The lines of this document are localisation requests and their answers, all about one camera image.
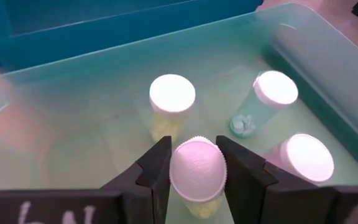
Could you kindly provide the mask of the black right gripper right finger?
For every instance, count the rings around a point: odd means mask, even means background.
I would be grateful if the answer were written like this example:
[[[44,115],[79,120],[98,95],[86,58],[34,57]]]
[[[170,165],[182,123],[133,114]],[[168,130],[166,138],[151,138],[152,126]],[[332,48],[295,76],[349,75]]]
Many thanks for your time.
[[[334,224],[337,192],[268,162],[226,136],[216,144],[227,162],[224,189],[235,224]]]

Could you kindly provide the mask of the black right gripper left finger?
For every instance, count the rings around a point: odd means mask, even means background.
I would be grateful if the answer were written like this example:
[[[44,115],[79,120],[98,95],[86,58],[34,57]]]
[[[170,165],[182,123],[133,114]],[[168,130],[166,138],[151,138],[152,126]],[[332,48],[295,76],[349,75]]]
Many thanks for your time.
[[[170,195],[172,138],[164,136],[130,168],[101,187],[119,195],[99,224],[165,224]]]

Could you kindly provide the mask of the slim yellow pill bottle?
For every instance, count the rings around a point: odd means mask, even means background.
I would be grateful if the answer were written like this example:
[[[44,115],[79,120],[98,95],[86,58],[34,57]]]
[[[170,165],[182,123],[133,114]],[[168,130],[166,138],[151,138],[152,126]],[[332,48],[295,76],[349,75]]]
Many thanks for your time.
[[[226,160],[215,143],[195,136],[173,151],[169,179],[190,213],[208,219],[216,214],[223,199]]]
[[[196,100],[196,90],[185,77],[165,74],[150,85],[149,100],[152,107],[150,133],[154,142],[164,136],[176,141]]]

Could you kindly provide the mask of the pill bottles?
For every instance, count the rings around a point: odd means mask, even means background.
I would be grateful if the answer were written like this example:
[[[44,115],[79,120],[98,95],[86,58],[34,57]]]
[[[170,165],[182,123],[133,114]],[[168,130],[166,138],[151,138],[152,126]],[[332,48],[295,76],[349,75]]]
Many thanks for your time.
[[[334,160],[317,138],[297,133],[264,154],[271,164],[313,184],[329,180],[334,174]]]

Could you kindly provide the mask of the slim green pill bottle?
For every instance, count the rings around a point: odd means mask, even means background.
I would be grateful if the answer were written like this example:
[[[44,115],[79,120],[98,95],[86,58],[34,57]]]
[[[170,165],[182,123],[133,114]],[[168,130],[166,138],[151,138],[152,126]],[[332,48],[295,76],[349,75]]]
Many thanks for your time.
[[[276,70],[260,73],[230,118],[230,131],[242,139],[252,136],[280,110],[293,104],[298,95],[295,82],[284,73]]]

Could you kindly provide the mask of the translucent teal plastic bin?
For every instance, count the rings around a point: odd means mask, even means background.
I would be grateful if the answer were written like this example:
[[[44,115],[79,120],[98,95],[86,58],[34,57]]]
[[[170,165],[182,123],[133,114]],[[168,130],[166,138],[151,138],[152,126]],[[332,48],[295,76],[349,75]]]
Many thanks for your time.
[[[256,77],[276,70],[298,99],[252,136],[229,120]],[[151,83],[177,74],[196,100],[173,151],[223,135],[264,158],[297,133],[334,160],[334,224],[358,224],[358,48],[312,9],[284,4],[0,75],[0,224],[99,224],[119,195],[101,187],[145,154]],[[165,224],[235,224],[223,194],[208,219],[170,184]]]

